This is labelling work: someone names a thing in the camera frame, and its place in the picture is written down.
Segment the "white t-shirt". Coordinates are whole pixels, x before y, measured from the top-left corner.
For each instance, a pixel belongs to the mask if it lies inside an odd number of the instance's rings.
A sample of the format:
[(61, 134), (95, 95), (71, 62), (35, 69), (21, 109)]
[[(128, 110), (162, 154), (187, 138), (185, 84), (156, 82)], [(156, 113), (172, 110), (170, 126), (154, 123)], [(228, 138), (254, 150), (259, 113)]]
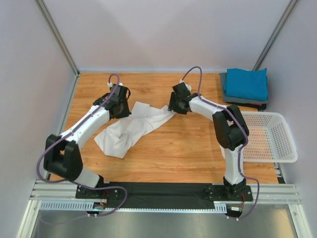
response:
[(168, 106), (158, 109), (136, 102), (129, 117), (108, 126), (94, 141), (105, 155), (123, 159), (142, 136), (158, 129), (174, 115), (175, 112), (169, 111)]

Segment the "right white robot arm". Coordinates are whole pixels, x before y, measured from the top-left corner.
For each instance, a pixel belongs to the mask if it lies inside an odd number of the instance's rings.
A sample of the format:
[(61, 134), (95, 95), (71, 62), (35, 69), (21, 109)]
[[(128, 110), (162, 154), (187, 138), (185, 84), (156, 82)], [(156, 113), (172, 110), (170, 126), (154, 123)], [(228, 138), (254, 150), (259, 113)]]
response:
[(191, 93), (190, 87), (181, 82), (172, 87), (168, 110), (178, 114), (194, 112), (213, 122), (216, 139), (225, 158), (223, 194), (234, 200), (246, 184), (243, 176), (241, 151), (248, 143), (249, 129), (237, 105), (225, 106), (207, 100), (198, 93)]

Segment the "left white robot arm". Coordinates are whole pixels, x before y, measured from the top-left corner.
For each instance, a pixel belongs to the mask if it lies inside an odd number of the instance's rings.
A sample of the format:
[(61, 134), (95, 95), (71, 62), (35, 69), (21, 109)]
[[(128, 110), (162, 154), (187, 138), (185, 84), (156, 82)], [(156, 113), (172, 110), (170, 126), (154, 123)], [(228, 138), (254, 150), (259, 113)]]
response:
[(111, 119), (131, 115), (128, 99), (130, 90), (121, 83), (110, 87), (110, 92), (96, 99), (88, 112), (70, 129), (46, 139), (43, 168), (64, 180), (87, 187), (93, 199), (104, 194), (104, 179), (84, 167), (81, 149), (91, 136)]

